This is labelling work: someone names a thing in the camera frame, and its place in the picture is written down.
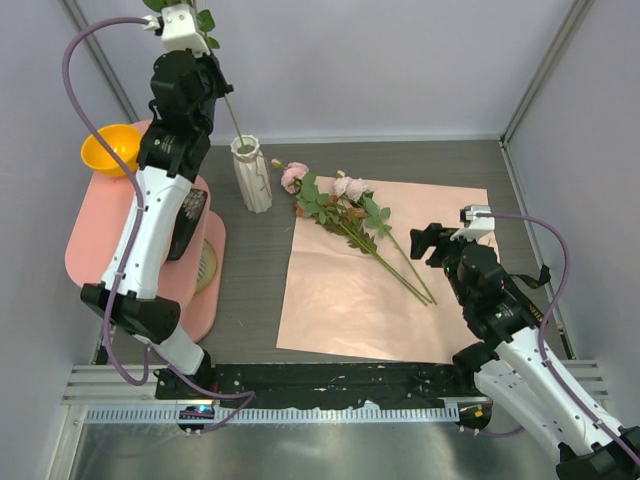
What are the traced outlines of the pale pink rose stem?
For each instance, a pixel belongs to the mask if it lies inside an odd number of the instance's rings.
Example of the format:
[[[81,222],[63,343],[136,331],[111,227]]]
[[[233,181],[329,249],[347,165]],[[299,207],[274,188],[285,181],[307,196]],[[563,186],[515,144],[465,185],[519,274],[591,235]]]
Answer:
[[[324,228],[343,237],[350,248],[371,256],[422,305],[436,305],[435,297],[414,267],[411,267],[411,271],[418,280],[419,287],[407,280],[379,252],[377,240],[388,239],[404,261],[409,263],[408,255],[391,233],[392,227],[388,223],[390,208],[380,207],[373,196],[374,191],[366,180],[352,178],[338,170],[331,186],[327,207],[330,216],[327,217]]]

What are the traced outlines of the pink flower bouquet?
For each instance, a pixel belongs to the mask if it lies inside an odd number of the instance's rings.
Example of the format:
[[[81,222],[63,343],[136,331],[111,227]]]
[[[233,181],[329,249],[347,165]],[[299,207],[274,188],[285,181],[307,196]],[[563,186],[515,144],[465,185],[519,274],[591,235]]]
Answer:
[[[448,363],[476,342],[440,269],[406,260],[411,229],[459,228],[465,206],[488,204],[484,189],[370,181],[391,211],[391,238],[363,254],[311,219],[297,218],[277,345],[281,349],[380,360]]]

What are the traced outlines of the black ribbon gold lettering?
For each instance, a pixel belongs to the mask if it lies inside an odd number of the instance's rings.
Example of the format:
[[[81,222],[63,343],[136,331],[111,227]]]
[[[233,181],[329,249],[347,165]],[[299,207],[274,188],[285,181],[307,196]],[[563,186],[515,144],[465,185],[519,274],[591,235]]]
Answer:
[[[551,280],[550,268],[543,264],[539,270],[538,276],[534,277],[528,274],[511,274],[511,278],[518,280],[527,290],[525,294],[526,305],[529,312],[537,319],[539,323],[542,322],[544,313],[539,308],[538,302],[540,300],[539,290],[543,290],[544,287]]]

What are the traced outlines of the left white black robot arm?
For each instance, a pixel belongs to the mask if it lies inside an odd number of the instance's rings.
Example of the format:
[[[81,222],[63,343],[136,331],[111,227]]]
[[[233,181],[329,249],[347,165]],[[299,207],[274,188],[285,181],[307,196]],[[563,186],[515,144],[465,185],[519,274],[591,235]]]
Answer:
[[[159,296],[158,283],[180,209],[210,149],[215,102],[232,88],[214,54],[176,50],[154,63],[151,90],[153,119],[129,176],[134,199],[121,238],[101,280],[84,285],[81,299],[152,347],[179,388],[200,399],[212,389],[211,357],[181,326],[179,303]]]

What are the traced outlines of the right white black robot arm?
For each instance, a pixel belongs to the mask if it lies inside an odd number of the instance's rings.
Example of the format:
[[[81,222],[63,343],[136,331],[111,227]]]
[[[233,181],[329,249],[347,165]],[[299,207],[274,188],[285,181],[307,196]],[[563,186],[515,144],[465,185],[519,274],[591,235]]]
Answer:
[[[442,269],[477,343],[453,357],[457,391],[480,391],[544,447],[561,479],[636,479],[639,429],[576,380],[543,338],[543,315],[470,229],[410,232],[410,256]]]

